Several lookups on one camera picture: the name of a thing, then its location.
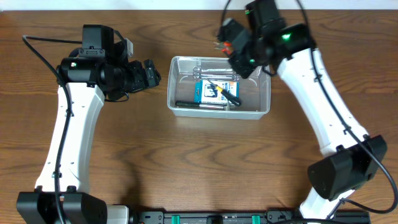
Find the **small black-handled hammer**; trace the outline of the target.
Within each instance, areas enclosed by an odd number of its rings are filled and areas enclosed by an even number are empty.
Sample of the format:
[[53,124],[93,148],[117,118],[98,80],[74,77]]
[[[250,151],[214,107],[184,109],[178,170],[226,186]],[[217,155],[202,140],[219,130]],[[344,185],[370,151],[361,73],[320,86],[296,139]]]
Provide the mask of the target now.
[[206,109],[206,110],[229,111],[231,109],[230,105],[218,105],[218,104],[200,103],[194,101],[176,101],[175,105],[178,107]]

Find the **small silver wrench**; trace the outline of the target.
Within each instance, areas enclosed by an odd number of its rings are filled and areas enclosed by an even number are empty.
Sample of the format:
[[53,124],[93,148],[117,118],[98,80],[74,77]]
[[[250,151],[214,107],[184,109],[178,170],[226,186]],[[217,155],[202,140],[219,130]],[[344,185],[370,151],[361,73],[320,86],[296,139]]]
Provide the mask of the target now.
[[227,80],[238,81],[240,76],[231,68],[206,68],[201,67],[193,68],[194,79],[211,79],[211,80]]

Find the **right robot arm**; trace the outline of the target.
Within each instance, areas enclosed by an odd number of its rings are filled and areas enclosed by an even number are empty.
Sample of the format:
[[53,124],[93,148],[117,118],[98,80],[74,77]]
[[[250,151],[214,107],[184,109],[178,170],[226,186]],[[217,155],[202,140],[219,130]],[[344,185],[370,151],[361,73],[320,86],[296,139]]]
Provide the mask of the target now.
[[243,78],[255,69],[277,75],[291,90],[309,120],[323,159],[310,165],[312,188],[299,207],[306,222],[332,222],[352,193],[385,171],[387,145],[370,136],[354,118],[329,77],[307,20],[288,25],[274,1],[253,1],[244,27],[222,17],[220,49]]

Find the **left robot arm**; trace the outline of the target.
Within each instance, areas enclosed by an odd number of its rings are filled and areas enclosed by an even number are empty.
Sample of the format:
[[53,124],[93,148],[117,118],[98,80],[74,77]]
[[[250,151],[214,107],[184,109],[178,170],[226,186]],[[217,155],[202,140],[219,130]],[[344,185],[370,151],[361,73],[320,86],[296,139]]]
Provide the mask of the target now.
[[58,111],[52,141],[34,190],[20,192],[16,208],[26,223],[136,223],[126,205],[90,195],[90,156],[95,126],[106,102],[153,88],[153,61],[132,60],[133,45],[117,30],[85,24],[76,49],[52,67]]

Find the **black yellow screwdriver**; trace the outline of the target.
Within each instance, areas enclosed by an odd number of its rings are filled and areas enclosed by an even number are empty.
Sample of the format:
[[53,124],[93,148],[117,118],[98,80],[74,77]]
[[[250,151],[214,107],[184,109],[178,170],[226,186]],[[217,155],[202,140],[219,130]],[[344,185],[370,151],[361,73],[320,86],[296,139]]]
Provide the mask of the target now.
[[230,92],[228,92],[227,90],[225,90],[224,88],[216,85],[215,83],[213,83],[211,80],[209,80],[207,78],[207,81],[216,89],[218,90],[228,101],[230,101],[233,105],[235,106],[241,106],[242,101],[235,95],[231,94]]

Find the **white blue cardboard box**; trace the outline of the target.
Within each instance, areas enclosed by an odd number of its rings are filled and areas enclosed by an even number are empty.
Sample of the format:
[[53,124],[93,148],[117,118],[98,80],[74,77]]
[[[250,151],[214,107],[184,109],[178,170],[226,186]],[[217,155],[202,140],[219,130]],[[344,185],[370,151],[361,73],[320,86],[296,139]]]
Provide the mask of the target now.
[[[224,88],[231,94],[239,96],[239,83],[238,82],[227,82],[227,81],[215,81],[213,83]],[[218,91],[216,90],[207,80],[200,80],[195,84],[194,102],[227,105],[227,103],[233,105]]]

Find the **red-handled pliers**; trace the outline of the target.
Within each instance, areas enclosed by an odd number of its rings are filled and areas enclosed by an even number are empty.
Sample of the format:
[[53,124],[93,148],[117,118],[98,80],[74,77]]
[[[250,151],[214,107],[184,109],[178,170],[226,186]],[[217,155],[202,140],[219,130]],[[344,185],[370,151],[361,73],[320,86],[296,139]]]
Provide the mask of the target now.
[[233,53],[231,44],[229,42],[214,42],[215,49],[222,51],[227,57],[230,57]]

